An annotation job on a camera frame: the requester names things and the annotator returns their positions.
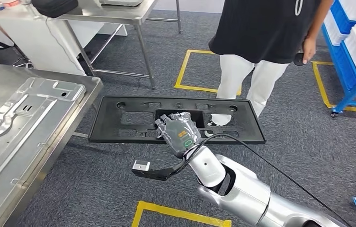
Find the metal table leg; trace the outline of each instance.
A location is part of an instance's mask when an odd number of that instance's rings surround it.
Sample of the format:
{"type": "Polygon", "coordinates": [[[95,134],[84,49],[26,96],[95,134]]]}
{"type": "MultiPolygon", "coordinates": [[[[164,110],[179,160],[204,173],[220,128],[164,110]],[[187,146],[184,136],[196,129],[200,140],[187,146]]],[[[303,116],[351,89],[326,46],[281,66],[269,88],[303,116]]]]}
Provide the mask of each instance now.
{"type": "Polygon", "coordinates": [[[149,57],[147,56],[147,50],[144,45],[144,40],[143,40],[143,35],[142,35],[142,28],[140,25],[135,25],[135,28],[136,28],[136,32],[138,33],[139,42],[140,42],[140,45],[142,48],[144,62],[146,64],[147,71],[149,72],[151,88],[154,90],[154,89],[156,89],[156,83],[154,82],[153,72],[150,69],[149,57]]]}
{"type": "Polygon", "coordinates": [[[352,102],[356,97],[356,85],[352,89],[352,91],[348,92],[347,94],[344,95],[344,98],[335,106],[333,107],[331,116],[335,116],[337,113],[342,113],[343,109],[349,105],[349,104],[356,104],[355,102],[352,102]]]}
{"type": "Polygon", "coordinates": [[[177,19],[178,19],[178,33],[182,33],[182,28],[181,28],[181,10],[179,9],[179,0],[177,1],[177,19]]]}
{"type": "Polygon", "coordinates": [[[79,40],[78,40],[78,38],[77,38],[75,32],[73,31],[71,25],[69,24],[69,22],[68,22],[67,20],[65,20],[65,23],[66,23],[67,29],[69,30],[69,32],[70,32],[71,35],[72,35],[73,40],[75,41],[76,45],[78,45],[79,50],[80,50],[80,53],[81,53],[83,59],[85,60],[87,66],[89,67],[89,70],[90,70],[90,72],[91,72],[91,75],[92,75],[92,76],[95,76],[95,73],[94,73],[94,70],[93,70],[93,66],[92,66],[92,64],[91,64],[91,62],[90,62],[90,59],[89,59],[89,57],[87,56],[87,54],[86,54],[85,50],[83,49],[82,45],[80,44],[80,42],[79,42],[79,40]]]}

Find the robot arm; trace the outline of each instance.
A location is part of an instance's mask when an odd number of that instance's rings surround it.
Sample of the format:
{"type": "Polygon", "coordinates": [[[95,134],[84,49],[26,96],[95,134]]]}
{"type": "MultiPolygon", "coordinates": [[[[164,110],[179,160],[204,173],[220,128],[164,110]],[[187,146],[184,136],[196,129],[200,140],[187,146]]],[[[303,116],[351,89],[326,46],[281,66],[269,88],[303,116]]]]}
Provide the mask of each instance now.
{"type": "Polygon", "coordinates": [[[254,172],[227,157],[214,155],[208,147],[200,144],[200,134],[189,113],[172,114],[170,118],[163,116],[162,120],[164,122],[156,121],[159,132],[184,162],[175,168],[153,170],[149,162],[136,161],[132,171],[137,176],[167,180],[189,164],[200,184],[198,192],[206,201],[252,226],[346,227],[326,214],[274,194],[254,172]],[[220,195],[218,192],[228,175],[228,188],[220,195]]]}

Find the floor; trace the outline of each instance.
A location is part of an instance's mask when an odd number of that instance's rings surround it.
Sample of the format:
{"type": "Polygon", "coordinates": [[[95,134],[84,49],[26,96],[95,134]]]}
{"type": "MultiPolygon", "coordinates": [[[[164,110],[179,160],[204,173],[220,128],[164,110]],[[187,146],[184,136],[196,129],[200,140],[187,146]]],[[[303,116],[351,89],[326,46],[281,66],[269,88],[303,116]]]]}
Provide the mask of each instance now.
{"type": "MultiPolygon", "coordinates": [[[[174,18],[173,11],[155,11],[155,17],[174,18]]],[[[184,33],[177,34],[174,23],[146,22],[143,35],[156,75],[156,90],[146,79],[99,75],[103,95],[177,96],[213,98],[214,93],[174,88],[187,49],[207,50],[219,21],[219,14],[182,12],[184,33]]],[[[88,49],[95,50],[107,37],[98,35],[88,49]]],[[[322,37],[315,61],[331,61],[322,37]]],[[[116,37],[95,63],[97,68],[145,73],[135,35],[116,37]]],[[[322,82],[332,103],[342,97],[333,66],[319,66],[322,82]]],[[[217,88],[220,76],[218,57],[193,54],[182,84],[217,88]]],[[[250,76],[242,86],[244,98],[250,76]]],[[[78,131],[87,133],[94,112],[90,111],[78,131]]],[[[324,105],[310,64],[289,66],[276,88],[260,123],[266,145],[253,146],[308,190],[330,205],[356,227],[356,112],[336,119],[324,105]]],[[[41,188],[18,220],[18,226],[131,226],[139,201],[231,220],[243,227],[232,214],[204,202],[196,192],[196,179],[188,168],[166,182],[135,177],[130,169],[138,160],[165,167],[178,163],[166,145],[88,144],[73,137],[59,156],[41,188]]],[[[310,196],[276,170],[240,146],[210,146],[254,171],[272,191],[299,204],[326,212],[310,196]]],[[[210,226],[145,210],[139,226],[210,226]]]]}

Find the black plastic panel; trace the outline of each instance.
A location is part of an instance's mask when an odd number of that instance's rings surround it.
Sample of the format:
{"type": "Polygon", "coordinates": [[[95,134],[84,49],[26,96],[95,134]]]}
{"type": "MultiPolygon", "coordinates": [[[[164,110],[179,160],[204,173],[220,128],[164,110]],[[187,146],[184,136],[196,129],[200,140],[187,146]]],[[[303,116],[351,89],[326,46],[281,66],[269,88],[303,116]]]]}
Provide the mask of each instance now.
{"type": "MultiPolygon", "coordinates": [[[[103,97],[89,134],[89,142],[165,143],[163,138],[156,138],[156,126],[153,122],[163,114],[177,112],[190,112],[204,138],[204,131],[208,131],[213,134],[234,135],[248,144],[266,142],[249,100],[136,96],[103,97]],[[208,126],[210,114],[216,113],[232,115],[231,122],[226,126],[208,126]]],[[[215,138],[209,144],[238,142],[229,138],[215,138]]]]}

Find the rectangular hole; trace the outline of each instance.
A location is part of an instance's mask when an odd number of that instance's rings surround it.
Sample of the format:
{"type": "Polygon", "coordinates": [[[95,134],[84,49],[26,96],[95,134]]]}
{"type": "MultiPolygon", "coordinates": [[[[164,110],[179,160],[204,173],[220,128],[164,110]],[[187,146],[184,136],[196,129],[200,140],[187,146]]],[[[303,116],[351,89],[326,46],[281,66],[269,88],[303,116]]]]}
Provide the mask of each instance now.
{"type": "Polygon", "coordinates": [[[240,136],[237,131],[231,131],[230,130],[230,131],[223,131],[223,133],[228,134],[230,136],[233,136],[235,138],[238,138],[240,136]]]}
{"type": "Polygon", "coordinates": [[[135,129],[120,129],[118,131],[119,137],[135,137],[136,130],[135,129]]]}
{"type": "Polygon", "coordinates": [[[124,112],[121,116],[121,124],[154,124],[152,112],[124,112]]]}
{"type": "Polygon", "coordinates": [[[149,105],[149,108],[152,109],[160,109],[161,108],[161,103],[147,103],[149,105]]]}
{"type": "Polygon", "coordinates": [[[196,103],[196,109],[198,109],[198,110],[208,110],[209,109],[209,105],[208,104],[196,103]]]}
{"type": "Polygon", "coordinates": [[[195,122],[195,125],[199,129],[205,128],[205,120],[203,118],[203,111],[201,110],[165,110],[165,109],[158,109],[156,110],[155,119],[159,119],[163,114],[170,115],[176,114],[181,112],[189,112],[191,114],[191,119],[195,122]]]}

